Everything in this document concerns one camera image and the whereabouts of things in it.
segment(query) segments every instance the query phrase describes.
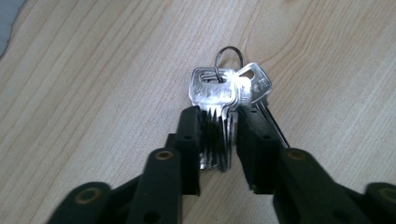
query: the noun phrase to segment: gray object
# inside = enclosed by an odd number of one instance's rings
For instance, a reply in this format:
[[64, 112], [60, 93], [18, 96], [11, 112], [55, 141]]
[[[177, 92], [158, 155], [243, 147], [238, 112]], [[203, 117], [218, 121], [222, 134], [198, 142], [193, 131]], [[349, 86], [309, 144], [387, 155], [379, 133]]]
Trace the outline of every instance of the gray object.
[[25, 0], [0, 0], [0, 56], [7, 48], [12, 24]]

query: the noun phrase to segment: wood grain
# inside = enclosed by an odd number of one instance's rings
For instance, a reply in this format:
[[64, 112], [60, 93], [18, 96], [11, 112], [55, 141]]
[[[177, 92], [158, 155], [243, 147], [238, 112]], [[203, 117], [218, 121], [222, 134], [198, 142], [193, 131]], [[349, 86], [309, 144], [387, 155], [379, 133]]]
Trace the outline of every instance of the wood grain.
[[[273, 80], [293, 147], [357, 191], [396, 184], [395, 24], [391, 0], [27, 1], [0, 60], [0, 222], [43, 223], [78, 185], [141, 174], [191, 105], [192, 70], [229, 45]], [[184, 223], [277, 223], [235, 155], [201, 187]]]

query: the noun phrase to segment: silver key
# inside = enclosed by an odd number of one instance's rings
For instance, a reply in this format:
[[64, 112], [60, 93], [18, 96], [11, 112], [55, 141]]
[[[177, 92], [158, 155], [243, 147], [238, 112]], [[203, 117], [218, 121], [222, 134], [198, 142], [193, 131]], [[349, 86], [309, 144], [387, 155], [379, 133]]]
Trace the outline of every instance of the silver key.
[[244, 75], [247, 71], [253, 72], [253, 78], [251, 79], [252, 85], [252, 106], [256, 107], [262, 112], [264, 117], [270, 122], [273, 128], [278, 133], [282, 145], [284, 147], [290, 147], [285, 135], [280, 130], [270, 110], [268, 109], [267, 97], [272, 90], [272, 82], [270, 78], [265, 74], [264, 70], [257, 63], [249, 63], [245, 67], [241, 68], [236, 72], [237, 76]]
[[213, 67], [196, 68], [192, 74], [189, 96], [193, 105], [200, 106], [201, 110], [210, 111], [212, 115], [216, 112], [217, 116], [224, 118], [228, 112], [227, 107], [237, 100], [237, 92], [233, 80], [234, 70], [220, 68], [219, 73], [226, 78], [225, 82], [213, 82], [206, 78], [215, 74]]
[[236, 76], [242, 76], [246, 72], [253, 72], [251, 81], [251, 103], [255, 104], [258, 101], [264, 102], [268, 105], [267, 96], [272, 90], [272, 83], [270, 78], [265, 74], [264, 70], [257, 63], [249, 63], [235, 73]]
[[220, 169], [231, 165], [228, 111], [237, 102], [233, 69], [219, 69], [225, 82], [217, 80], [213, 67], [196, 68], [192, 74], [189, 96], [193, 105], [203, 111], [201, 169]]

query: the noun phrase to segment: key blade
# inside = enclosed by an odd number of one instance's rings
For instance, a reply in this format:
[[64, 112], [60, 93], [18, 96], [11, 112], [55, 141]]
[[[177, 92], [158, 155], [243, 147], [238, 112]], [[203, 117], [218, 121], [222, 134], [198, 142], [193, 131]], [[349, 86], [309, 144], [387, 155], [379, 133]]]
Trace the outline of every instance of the key blade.
[[280, 141], [281, 141], [283, 147], [290, 147], [288, 140], [286, 139], [285, 135], [280, 130], [279, 125], [277, 125], [276, 120], [274, 119], [274, 117], [271, 114], [268, 107], [263, 102], [258, 102], [256, 104], [256, 108], [264, 115], [264, 117], [268, 120], [268, 122], [274, 128], [274, 130], [276, 131], [277, 135], [280, 138]]

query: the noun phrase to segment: key teeth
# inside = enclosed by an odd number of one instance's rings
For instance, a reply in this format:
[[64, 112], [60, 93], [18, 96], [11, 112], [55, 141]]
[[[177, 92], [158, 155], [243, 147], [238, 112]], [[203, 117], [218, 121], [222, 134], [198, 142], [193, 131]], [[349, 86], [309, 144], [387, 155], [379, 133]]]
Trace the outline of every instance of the key teeth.
[[231, 164], [230, 137], [227, 135], [228, 120], [218, 116], [216, 110], [202, 112], [201, 168], [226, 172]]

